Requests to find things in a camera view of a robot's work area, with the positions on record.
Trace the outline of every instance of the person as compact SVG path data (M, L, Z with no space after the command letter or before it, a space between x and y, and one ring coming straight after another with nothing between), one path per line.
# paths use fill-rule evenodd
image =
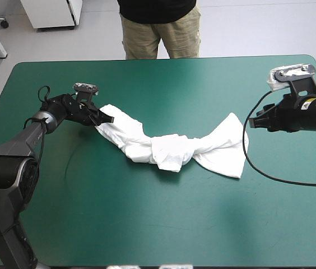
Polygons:
M170 58L199 56L196 0L118 0L126 59L156 59L163 40Z

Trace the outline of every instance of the black shirt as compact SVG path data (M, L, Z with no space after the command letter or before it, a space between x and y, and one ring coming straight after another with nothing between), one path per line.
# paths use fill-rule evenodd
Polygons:
M123 17L139 24L168 24L188 14L196 0L118 0Z

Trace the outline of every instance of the yellow label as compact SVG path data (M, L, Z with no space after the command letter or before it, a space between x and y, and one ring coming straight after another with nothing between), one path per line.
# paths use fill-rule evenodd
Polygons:
M308 110L310 104L316 100L316 98L309 98L308 100L305 101L305 103L301 106L301 110Z

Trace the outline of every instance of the khaki pants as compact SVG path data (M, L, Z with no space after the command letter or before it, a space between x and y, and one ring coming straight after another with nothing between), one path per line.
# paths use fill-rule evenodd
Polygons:
M170 58L199 57L200 16L197 6L169 24L138 24L121 15L126 59L156 59L161 38Z

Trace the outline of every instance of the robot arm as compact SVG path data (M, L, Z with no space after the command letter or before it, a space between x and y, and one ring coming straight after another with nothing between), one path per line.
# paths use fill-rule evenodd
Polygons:
M40 110L31 118L32 124L0 145L0 259L6 269L46 267L38 263L19 219L39 179L36 145L64 119L85 126L113 122L113 117L101 112L91 101L98 92L96 86L75 84L75 99L69 94L48 99L50 89L46 88L48 92L41 100Z
M278 104L269 104L250 118L251 128L266 128L270 132L301 130L316 131L315 68L311 64L278 67L270 72L268 84L272 91L289 87Z

